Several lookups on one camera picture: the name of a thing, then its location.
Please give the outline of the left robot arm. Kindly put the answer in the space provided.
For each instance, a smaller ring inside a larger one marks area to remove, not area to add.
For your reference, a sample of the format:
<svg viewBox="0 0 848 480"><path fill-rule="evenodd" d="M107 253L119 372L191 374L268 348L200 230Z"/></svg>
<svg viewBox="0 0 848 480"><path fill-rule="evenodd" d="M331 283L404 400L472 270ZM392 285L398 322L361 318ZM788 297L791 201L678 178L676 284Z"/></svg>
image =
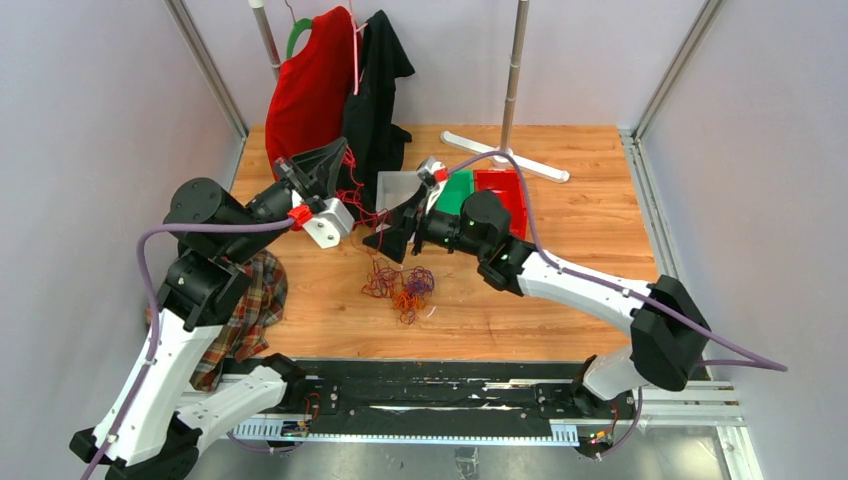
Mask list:
<svg viewBox="0 0 848 480"><path fill-rule="evenodd" d="M250 202L200 177L173 195L161 231L179 254L159 287L149 287L149 331L115 402L95 426L76 432L70 450L88 472L109 479L183 479L208 447L262 411L306 411L305 372L273 354L236 384L182 406L204 353L223 331L251 279L244 266L290 230L335 246L353 227L336 194L348 142L330 143L274 163L278 178Z"/></svg>

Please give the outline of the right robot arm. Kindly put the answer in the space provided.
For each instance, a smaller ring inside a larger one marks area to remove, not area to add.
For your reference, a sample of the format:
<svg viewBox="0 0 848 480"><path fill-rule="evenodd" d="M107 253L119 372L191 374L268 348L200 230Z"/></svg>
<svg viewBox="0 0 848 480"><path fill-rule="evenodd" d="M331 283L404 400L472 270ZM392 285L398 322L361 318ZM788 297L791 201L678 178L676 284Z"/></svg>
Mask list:
<svg viewBox="0 0 848 480"><path fill-rule="evenodd" d="M625 279L560 259L515 236L510 212L489 190L467 197L457 215L425 211L425 194L420 188L392 209L364 245L396 263L426 243L471 255L492 288L580 310L629 336L628 346L584 362L571 390L580 414L598 416L617 395L645 385L686 388L708 325L680 281L667 275L655 282Z"/></svg>

